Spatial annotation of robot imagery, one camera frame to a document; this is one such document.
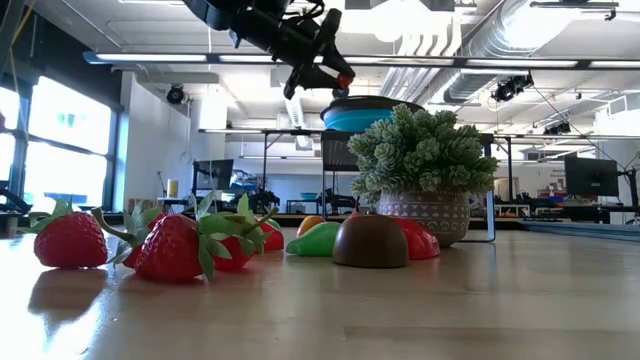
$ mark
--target bright window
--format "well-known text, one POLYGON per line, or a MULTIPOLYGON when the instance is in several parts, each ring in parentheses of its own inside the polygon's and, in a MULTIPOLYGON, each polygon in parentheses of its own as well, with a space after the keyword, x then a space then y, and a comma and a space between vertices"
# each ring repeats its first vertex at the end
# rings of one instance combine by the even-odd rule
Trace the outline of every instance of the bright window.
POLYGON ((29 133, 99 154, 109 149, 111 109, 51 79, 33 87, 29 133))
POLYGON ((102 205, 107 160, 44 143, 29 142, 24 199, 34 204, 45 197, 68 200, 79 206, 102 205))
POLYGON ((16 140, 9 134, 0 134, 0 180, 9 180, 16 140))
POLYGON ((11 90, 0 87, 0 112, 6 119, 7 129, 15 129, 20 112, 20 96, 11 90))

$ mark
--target green strawberry stem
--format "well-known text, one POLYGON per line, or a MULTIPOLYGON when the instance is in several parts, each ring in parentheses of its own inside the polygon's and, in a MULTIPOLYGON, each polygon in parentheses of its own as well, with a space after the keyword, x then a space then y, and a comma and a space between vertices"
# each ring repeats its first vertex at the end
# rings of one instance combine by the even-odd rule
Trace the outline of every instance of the green strawberry stem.
POLYGON ((274 207, 273 209, 271 209, 271 211, 269 211, 269 213, 265 216, 262 217, 262 219, 258 220, 255 224, 251 225, 251 227, 247 228, 245 231, 243 231, 243 235, 247 235, 249 233, 251 233, 254 229, 256 229, 258 226, 264 224, 265 222, 267 222, 267 220, 269 220, 273 215, 275 215, 278 212, 278 208, 274 207))
POLYGON ((107 222, 104 221, 104 215, 102 213, 101 208, 97 207, 97 208, 91 209, 91 214, 93 215, 94 218, 96 218, 96 221, 98 222, 98 224, 100 224, 100 227, 103 228, 104 231, 108 232, 109 234, 113 236, 117 236, 126 242, 131 242, 132 240, 135 239, 135 236, 133 234, 129 234, 124 231, 119 231, 109 226, 109 224, 107 224, 107 222))

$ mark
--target orange fruit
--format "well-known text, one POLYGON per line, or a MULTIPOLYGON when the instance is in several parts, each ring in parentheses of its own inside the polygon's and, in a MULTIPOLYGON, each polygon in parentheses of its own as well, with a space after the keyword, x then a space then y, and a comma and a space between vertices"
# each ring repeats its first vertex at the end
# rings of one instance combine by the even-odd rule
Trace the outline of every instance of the orange fruit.
POLYGON ((309 229, 323 222, 325 222, 325 220, 322 216, 307 216, 302 220, 302 224, 300 224, 300 227, 298 228, 298 237, 304 235, 304 233, 309 231, 309 229))

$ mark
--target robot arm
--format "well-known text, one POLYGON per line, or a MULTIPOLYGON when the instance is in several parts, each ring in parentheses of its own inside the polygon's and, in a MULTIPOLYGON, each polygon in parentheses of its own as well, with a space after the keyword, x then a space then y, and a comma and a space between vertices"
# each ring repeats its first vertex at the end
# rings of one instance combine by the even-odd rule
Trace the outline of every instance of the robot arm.
POLYGON ((342 13, 331 9, 321 25, 313 18, 323 13, 322 0, 307 0, 314 8, 307 14, 283 19, 293 0, 183 0, 191 11, 214 30, 229 30, 234 47, 244 39, 281 60, 293 70, 284 96, 291 99, 297 86, 347 92, 355 72, 335 46, 342 13), (334 77, 314 63, 338 72, 334 77))

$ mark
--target blue bowl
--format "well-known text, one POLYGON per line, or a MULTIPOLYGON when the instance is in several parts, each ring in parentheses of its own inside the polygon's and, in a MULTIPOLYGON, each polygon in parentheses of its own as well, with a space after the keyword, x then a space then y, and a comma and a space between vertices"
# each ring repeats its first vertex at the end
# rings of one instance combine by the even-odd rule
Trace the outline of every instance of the blue bowl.
POLYGON ((318 197, 318 193, 300 193, 302 200, 315 200, 318 197))
POLYGON ((382 96, 350 96, 334 100, 320 116, 327 129, 364 132, 378 120, 390 120, 393 107, 400 104, 406 104, 414 112, 423 109, 420 105, 382 96))

